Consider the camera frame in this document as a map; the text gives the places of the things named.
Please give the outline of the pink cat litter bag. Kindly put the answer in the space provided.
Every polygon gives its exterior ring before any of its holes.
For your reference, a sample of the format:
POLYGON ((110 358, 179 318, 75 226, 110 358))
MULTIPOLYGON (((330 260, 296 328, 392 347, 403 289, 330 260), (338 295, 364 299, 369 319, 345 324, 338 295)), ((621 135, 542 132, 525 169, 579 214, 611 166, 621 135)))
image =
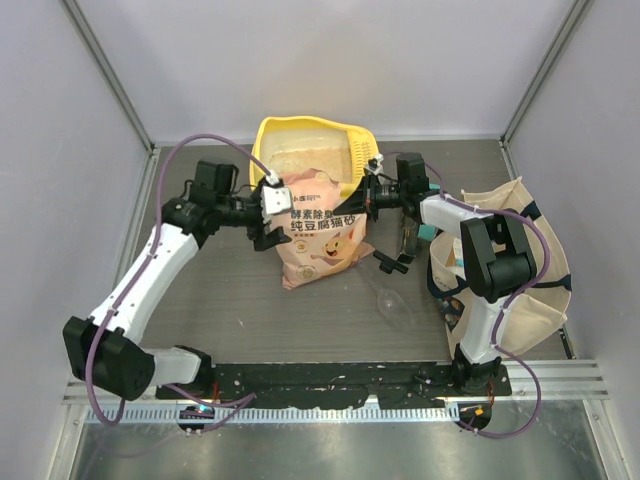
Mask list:
POLYGON ((287 175, 284 182, 293 206, 290 212, 275 216, 272 225, 291 238, 276 247, 285 289, 340 273, 373 253, 365 241, 367 217, 334 213, 343 201, 338 182, 316 169, 287 175))

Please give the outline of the black bag clip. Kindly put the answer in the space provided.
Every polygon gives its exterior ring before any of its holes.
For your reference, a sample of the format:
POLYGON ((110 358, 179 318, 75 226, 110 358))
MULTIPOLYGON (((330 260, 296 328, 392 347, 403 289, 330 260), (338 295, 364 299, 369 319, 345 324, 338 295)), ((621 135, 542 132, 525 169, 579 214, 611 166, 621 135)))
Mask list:
POLYGON ((409 271, 409 265, 413 261, 413 257, 405 254, 400 254, 396 259, 384 254, 380 250, 373 252, 373 257, 379 261, 379 270, 390 275, 394 271, 401 274, 406 274, 409 271))

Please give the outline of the clear plastic scoop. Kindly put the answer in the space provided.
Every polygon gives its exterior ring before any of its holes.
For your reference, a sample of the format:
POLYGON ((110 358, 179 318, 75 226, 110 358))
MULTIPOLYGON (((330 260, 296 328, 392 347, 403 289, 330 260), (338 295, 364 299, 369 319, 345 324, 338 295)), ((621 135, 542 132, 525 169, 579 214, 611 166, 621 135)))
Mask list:
POLYGON ((397 331, 412 329, 415 326, 415 317, 399 293, 383 286, 362 263, 358 263, 356 269, 374 293, 376 308, 386 323, 397 331))

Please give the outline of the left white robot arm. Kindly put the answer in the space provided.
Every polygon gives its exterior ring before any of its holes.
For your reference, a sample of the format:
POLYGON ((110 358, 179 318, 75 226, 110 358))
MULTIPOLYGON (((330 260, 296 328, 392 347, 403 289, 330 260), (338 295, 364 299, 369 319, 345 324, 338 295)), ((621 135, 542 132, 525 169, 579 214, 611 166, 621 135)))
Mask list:
POLYGON ((257 251, 289 242, 270 225, 293 207, 283 180, 271 173, 239 196, 232 191, 237 173, 231 164, 199 161, 186 191, 162 206, 160 224, 115 289, 87 318, 66 322, 63 339, 77 379, 126 401, 166 384, 178 384, 193 399, 211 391, 209 355, 180 346, 145 351, 140 342, 168 287, 220 228, 245 229, 257 251))

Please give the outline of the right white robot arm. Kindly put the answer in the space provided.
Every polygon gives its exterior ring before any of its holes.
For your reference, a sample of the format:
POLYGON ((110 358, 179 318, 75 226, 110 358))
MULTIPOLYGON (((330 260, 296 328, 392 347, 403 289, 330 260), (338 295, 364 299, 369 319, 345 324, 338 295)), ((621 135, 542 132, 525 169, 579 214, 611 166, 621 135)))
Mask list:
POLYGON ((417 223, 432 225, 461 241, 464 284, 471 290, 467 330, 454 351, 449 383, 465 395, 477 393, 498 374, 506 351, 500 347, 509 307, 535 284, 538 268, 524 231, 534 225, 513 211, 486 210, 463 203, 430 186, 421 154, 396 156, 397 178, 380 182, 380 161, 372 159, 354 192, 333 211, 336 216, 400 209, 417 223))

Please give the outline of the yellow slotted litter scoop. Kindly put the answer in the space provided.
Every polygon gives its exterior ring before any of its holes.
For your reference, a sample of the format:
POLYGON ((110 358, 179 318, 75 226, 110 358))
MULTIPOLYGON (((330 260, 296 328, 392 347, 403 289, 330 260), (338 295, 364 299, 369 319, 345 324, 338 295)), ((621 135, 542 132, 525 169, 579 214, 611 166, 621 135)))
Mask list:
POLYGON ((351 155, 352 177, 353 181, 356 181, 362 176, 368 161, 378 154, 378 146, 373 134, 366 129, 349 131, 347 137, 351 155))

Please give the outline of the yellow litter box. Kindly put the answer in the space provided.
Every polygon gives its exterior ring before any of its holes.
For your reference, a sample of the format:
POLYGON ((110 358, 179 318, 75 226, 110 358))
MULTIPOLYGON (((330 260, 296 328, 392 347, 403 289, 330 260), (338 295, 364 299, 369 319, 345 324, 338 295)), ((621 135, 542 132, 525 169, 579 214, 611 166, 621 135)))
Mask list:
POLYGON ((346 198, 365 172, 353 181, 347 133, 364 129, 313 116, 271 116, 260 124, 252 154, 280 176, 319 170, 338 183, 346 198))

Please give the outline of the teal flat stick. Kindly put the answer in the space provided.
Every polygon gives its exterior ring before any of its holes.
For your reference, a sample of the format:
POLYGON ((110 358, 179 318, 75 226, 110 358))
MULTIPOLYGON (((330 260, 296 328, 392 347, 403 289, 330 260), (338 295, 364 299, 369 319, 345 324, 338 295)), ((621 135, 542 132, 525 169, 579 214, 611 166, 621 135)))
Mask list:
POLYGON ((425 214, 423 212, 424 210, 423 203, 427 199, 430 199, 435 196, 439 196, 440 193, 441 193, 441 186, 436 183, 430 183, 429 190, 423 195, 418 206, 418 214, 421 222, 421 226, 419 227, 419 230, 418 230, 418 236, 420 239, 425 240, 427 242, 432 241, 438 235, 439 229, 434 224, 429 223, 425 220, 425 214))

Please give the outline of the blue white pouch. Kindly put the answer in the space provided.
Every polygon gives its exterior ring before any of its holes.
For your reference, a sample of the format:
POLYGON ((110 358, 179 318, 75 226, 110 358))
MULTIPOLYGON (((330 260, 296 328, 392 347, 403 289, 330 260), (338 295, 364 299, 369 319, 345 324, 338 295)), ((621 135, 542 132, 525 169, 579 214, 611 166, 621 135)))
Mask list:
POLYGON ((446 265, 448 267, 463 268, 464 267, 464 255, 462 242, 459 238, 454 237, 450 249, 449 256, 447 258, 446 265))

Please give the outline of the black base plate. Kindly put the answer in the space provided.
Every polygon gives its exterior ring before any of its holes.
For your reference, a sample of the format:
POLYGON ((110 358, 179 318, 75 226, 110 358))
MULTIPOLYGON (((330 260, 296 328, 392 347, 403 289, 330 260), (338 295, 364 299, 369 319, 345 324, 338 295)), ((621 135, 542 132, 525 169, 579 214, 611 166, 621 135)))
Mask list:
POLYGON ((500 365, 458 384, 454 368, 442 362, 217 364, 182 390, 221 402, 249 394, 263 409, 343 410, 364 406, 370 396, 383 409, 437 407, 448 397, 508 397, 512 388, 500 365))

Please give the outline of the aluminium rail frame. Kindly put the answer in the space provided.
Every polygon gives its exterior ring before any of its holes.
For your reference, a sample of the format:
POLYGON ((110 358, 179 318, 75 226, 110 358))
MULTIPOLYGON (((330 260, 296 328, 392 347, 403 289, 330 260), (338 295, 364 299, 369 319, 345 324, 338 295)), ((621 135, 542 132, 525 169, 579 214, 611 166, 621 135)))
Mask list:
MULTIPOLYGON (((600 369, 593 360, 530 361, 526 366, 507 360, 501 365, 508 371, 512 394, 496 397, 498 400, 533 400, 537 392, 544 400, 600 400, 609 397, 600 369)), ((444 401, 454 399, 470 401, 480 398, 448 397, 444 401)))

